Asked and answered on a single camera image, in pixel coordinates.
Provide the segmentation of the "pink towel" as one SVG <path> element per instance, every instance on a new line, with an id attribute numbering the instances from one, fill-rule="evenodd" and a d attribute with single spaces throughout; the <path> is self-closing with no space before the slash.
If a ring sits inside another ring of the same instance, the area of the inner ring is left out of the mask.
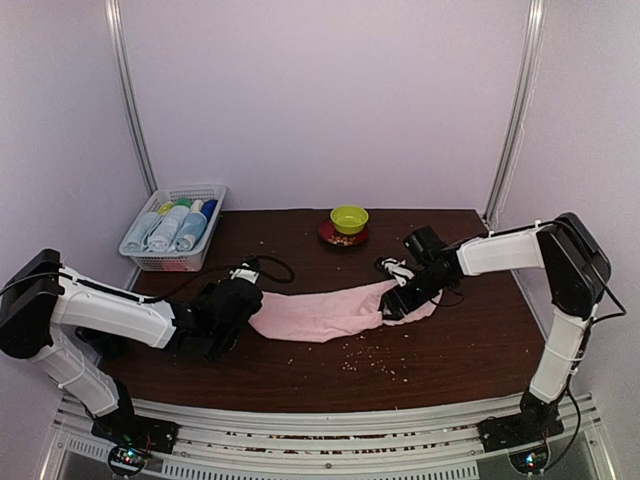
<path id="1" fill-rule="evenodd" d="M 399 321 L 385 320 L 379 310 L 383 293 L 394 280 L 327 293 L 283 295 L 266 292 L 258 313 L 249 324 L 263 337 L 306 343 L 325 343 L 357 335 L 383 325 L 412 323 L 431 316 L 434 302 L 427 302 Z"/>

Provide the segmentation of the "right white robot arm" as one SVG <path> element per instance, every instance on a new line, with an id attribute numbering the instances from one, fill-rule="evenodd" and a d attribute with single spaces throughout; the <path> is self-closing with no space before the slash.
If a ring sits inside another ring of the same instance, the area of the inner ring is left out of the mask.
<path id="1" fill-rule="evenodd" d="M 457 287 L 464 277 L 522 269 L 545 272 L 553 320 L 537 370 L 521 397 L 518 413 L 489 417 L 477 428 L 486 451 L 562 433 L 559 403 L 570 392 L 592 327 L 601 320 L 598 306 L 611 293 L 611 263 L 580 218 L 567 212 L 550 221 L 488 232 L 454 244 L 425 226 L 412 231 L 403 244 L 415 268 L 395 258 L 377 263 L 396 282 L 379 303 L 387 324 L 408 320 L 418 308 L 435 303 L 440 293 Z"/>

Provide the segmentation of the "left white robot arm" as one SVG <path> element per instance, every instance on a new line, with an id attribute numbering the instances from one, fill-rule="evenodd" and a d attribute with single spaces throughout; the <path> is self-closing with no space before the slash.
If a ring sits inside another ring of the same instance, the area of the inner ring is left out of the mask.
<path id="1" fill-rule="evenodd" d="M 262 306 L 258 259 L 249 257 L 229 272 L 180 302 L 95 282 L 64 266 L 58 251 L 44 249 L 1 291 L 1 351 L 40 366 L 81 402 L 105 438 L 141 449 L 151 442 L 152 427 L 136 415 L 124 384 L 86 361 L 64 329 L 88 330 L 89 342 L 103 351 L 119 337 L 213 361 L 234 347 Z"/>

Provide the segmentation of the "red floral plate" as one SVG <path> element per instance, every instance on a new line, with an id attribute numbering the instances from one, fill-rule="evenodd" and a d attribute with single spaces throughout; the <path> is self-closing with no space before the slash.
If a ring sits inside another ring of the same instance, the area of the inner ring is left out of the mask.
<path id="1" fill-rule="evenodd" d="M 333 223 L 326 219 L 318 227 L 318 235 L 324 242 L 337 247 L 355 247 L 364 244 L 369 237 L 369 229 L 365 227 L 357 234 L 347 235 L 336 230 Z"/>

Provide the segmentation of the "green plastic bowl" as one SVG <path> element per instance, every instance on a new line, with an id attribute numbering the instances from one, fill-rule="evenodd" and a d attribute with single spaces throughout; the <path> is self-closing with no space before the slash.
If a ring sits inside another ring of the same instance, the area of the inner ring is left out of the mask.
<path id="1" fill-rule="evenodd" d="M 369 213 L 360 206 L 342 205 L 330 212 L 330 221 L 339 233 L 356 235 L 366 227 Z"/>

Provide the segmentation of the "blue polka dot towel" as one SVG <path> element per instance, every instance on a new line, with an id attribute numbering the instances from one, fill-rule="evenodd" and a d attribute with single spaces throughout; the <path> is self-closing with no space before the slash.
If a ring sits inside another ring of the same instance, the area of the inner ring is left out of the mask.
<path id="1" fill-rule="evenodd" d="M 204 234 L 208 224 L 207 217 L 201 212 L 189 213 L 176 234 L 174 241 L 175 250 L 188 252 L 194 249 Z"/>

